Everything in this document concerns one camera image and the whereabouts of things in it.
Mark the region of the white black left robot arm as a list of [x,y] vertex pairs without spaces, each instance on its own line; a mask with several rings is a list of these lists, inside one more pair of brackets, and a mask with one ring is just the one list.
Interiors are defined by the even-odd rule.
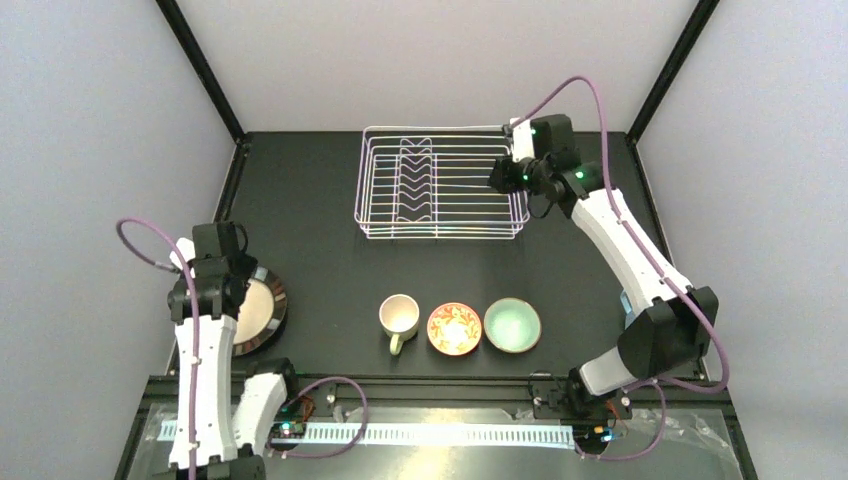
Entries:
[[160,479],[263,479],[272,422],[297,386],[287,358],[255,361],[240,397],[232,361],[285,328],[281,279],[247,252],[243,225],[197,225],[171,255],[179,274],[167,303],[179,357],[176,431]]

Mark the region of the black striped rim dinner plate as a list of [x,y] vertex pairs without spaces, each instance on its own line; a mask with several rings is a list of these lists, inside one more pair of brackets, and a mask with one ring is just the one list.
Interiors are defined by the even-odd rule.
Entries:
[[278,275],[259,265],[248,282],[240,306],[233,338],[232,355],[245,356],[269,343],[284,330],[288,296]]

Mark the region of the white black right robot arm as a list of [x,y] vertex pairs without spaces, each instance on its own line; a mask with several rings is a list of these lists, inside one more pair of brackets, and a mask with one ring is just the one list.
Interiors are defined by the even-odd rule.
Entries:
[[516,118],[502,128],[508,152],[488,184],[500,194],[543,196],[594,244],[623,288],[633,321],[609,350],[573,368],[554,402],[567,418],[601,418],[625,387],[658,379],[713,345],[719,302],[659,252],[611,182],[608,139],[601,159],[582,160],[564,114]]

